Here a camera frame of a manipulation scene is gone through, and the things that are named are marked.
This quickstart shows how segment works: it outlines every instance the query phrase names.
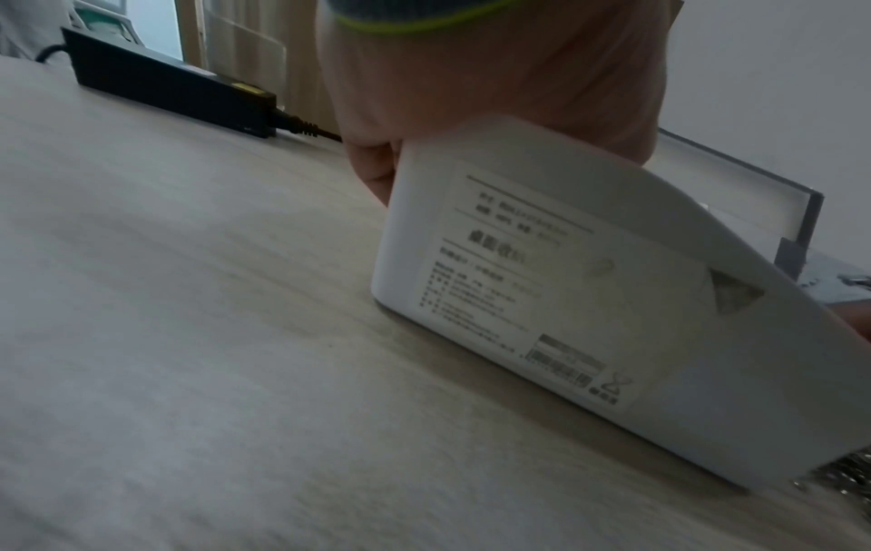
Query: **yellow-green sleeve trim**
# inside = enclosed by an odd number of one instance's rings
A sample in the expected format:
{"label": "yellow-green sleeve trim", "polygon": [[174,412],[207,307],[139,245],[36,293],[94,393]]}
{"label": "yellow-green sleeve trim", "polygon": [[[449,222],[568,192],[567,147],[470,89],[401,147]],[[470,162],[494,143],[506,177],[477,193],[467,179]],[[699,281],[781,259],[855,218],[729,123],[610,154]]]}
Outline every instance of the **yellow-green sleeve trim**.
{"label": "yellow-green sleeve trim", "polygon": [[368,22],[351,19],[343,15],[336,14],[336,19],[343,25],[349,26],[352,29],[372,34],[413,34],[425,33],[427,31],[435,31],[436,29],[445,28],[452,25],[459,25],[472,19],[477,19],[483,15],[490,14],[496,10],[500,10],[509,4],[513,4],[518,0],[496,0],[491,4],[477,5],[455,14],[443,15],[441,17],[431,17],[429,19],[421,19],[418,21],[408,21],[403,23],[397,22]]}

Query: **white container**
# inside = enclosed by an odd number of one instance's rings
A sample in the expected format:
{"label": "white container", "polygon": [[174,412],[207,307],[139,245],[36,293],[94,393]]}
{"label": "white container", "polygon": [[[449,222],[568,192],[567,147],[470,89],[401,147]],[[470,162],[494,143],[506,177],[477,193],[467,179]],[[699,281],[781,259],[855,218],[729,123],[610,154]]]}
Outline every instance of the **white container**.
{"label": "white container", "polygon": [[404,144],[372,292],[744,487],[871,443],[871,347],[690,197],[529,123]]}

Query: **white wall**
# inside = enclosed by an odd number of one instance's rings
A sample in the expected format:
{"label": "white wall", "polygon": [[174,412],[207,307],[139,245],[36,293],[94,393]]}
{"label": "white wall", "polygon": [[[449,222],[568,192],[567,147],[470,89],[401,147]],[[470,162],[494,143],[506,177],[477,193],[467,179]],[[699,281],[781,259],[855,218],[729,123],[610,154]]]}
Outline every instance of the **white wall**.
{"label": "white wall", "polygon": [[813,246],[871,269],[869,22],[868,0],[687,0],[661,126],[822,191]]}
{"label": "white wall", "polygon": [[181,59],[175,0],[128,0],[127,16],[145,47]]}

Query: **light wood tabletop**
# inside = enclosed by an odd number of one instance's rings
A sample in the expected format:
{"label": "light wood tabletop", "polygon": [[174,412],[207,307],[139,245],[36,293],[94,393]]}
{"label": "light wood tabletop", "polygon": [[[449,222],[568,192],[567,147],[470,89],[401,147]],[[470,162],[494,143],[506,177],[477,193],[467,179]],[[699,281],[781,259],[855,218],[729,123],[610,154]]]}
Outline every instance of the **light wood tabletop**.
{"label": "light wood tabletop", "polygon": [[0,59],[0,549],[868,549],[380,309],[340,154]]}

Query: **black cord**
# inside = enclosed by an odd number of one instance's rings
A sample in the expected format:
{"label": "black cord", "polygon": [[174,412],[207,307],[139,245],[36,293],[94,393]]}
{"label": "black cord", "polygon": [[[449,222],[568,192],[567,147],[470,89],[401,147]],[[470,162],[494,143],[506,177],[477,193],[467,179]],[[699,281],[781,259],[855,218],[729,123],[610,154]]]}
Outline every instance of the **black cord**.
{"label": "black cord", "polygon": [[287,114],[278,109],[272,110],[272,116],[269,122],[272,126],[280,128],[281,130],[287,130],[290,133],[304,134],[306,136],[320,136],[322,138],[333,140],[334,142],[342,142],[342,137],[340,135],[321,130],[314,123],[308,123],[296,115]]}
{"label": "black cord", "polygon": [[66,52],[66,44],[53,44],[48,46],[34,58],[34,61],[43,64],[48,61],[49,57],[58,52]]}

